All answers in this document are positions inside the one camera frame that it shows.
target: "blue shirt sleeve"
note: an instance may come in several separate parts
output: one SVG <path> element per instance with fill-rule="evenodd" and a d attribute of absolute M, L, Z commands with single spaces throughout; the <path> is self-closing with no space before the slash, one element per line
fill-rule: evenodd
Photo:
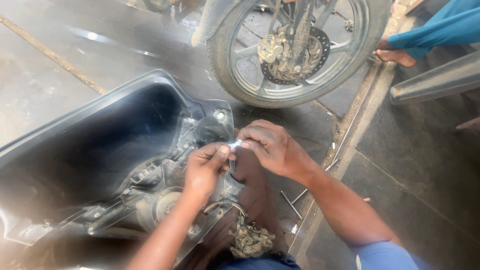
<path fill-rule="evenodd" d="M 404 248 L 390 242 L 367 245 L 360 250 L 358 258 L 359 270 L 419 270 Z"/>

